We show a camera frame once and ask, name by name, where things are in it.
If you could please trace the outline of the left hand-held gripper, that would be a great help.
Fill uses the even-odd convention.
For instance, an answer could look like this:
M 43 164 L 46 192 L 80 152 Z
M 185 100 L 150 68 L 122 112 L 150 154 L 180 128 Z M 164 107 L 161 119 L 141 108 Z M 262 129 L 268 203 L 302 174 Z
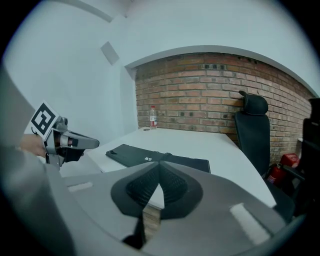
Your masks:
M 100 145 L 97 139 L 68 131 L 68 119 L 46 101 L 35 110 L 30 125 L 34 144 L 31 151 L 58 170 L 63 163 L 77 162 L 84 155 L 84 149 L 95 149 Z

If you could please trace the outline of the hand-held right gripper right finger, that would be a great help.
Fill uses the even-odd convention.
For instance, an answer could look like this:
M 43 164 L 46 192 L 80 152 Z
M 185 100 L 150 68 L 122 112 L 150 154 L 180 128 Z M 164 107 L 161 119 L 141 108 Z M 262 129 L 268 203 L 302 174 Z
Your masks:
M 157 168 L 164 208 L 148 254 L 262 255 L 285 227 L 276 211 L 228 179 L 170 162 Z

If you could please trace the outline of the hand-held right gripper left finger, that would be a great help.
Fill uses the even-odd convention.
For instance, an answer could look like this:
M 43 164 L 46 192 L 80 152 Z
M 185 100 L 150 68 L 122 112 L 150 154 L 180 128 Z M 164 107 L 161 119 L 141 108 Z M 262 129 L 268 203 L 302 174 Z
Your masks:
M 145 242 L 143 210 L 159 184 L 157 163 L 64 178 L 83 210 L 112 237 L 134 248 Z

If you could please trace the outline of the black keyboard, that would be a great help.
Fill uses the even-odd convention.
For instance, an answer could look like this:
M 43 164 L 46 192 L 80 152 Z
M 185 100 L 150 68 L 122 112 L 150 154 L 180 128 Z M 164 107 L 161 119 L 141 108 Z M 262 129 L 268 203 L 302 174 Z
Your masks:
M 150 151 L 127 144 L 122 144 L 109 150 L 105 155 L 127 168 L 148 162 L 165 161 L 194 168 L 205 173 L 211 172 L 210 163 L 206 159 L 182 157 L 169 152 L 161 153 L 158 151 Z

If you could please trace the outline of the clear red-capped water bottle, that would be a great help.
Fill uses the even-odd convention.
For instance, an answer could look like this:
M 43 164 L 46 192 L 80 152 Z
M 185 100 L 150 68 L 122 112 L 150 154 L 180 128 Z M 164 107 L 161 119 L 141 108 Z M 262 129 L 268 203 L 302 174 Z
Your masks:
M 158 126 L 157 112 L 156 112 L 155 106 L 152 105 L 149 111 L 149 127 L 152 130 L 152 129 L 156 129 L 157 126 Z

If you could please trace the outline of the black office chair with headrest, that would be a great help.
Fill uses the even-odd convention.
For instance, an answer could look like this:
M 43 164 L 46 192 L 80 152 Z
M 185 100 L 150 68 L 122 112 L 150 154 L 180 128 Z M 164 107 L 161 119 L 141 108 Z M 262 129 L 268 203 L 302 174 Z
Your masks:
M 240 150 L 253 164 L 271 192 L 276 205 L 273 209 L 286 221 L 294 216 L 295 203 L 291 197 L 265 178 L 270 169 L 270 121 L 268 103 L 262 96 L 240 90 L 243 108 L 234 114 Z

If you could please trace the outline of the red box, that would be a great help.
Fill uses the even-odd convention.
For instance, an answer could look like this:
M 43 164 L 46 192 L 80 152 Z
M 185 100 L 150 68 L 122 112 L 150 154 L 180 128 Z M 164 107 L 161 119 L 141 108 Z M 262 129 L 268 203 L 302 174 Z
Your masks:
M 292 168 L 296 168 L 299 165 L 300 159 L 295 153 L 284 154 L 280 159 L 281 165 L 286 165 Z

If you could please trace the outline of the black chair with dark jacket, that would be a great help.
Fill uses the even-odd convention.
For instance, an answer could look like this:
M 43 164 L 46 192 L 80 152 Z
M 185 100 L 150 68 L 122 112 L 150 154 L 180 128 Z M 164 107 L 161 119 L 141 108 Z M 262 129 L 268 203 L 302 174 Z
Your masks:
M 296 168 L 284 168 L 300 180 L 299 188 L 292 196 L 295 216 L 306 213 L 311 205 L 320 202 L 320 98 L 311 98 L 309 102 L 311 114 L 303 121 L 299 164 Z

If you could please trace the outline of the grey square wall panel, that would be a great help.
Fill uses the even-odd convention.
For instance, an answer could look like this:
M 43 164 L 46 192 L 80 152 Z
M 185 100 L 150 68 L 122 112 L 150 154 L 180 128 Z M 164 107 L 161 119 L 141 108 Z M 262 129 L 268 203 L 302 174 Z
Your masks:
M 109 41 L 107 41 L 100 49 L 112 66 L 120 59 L 119 55 Z

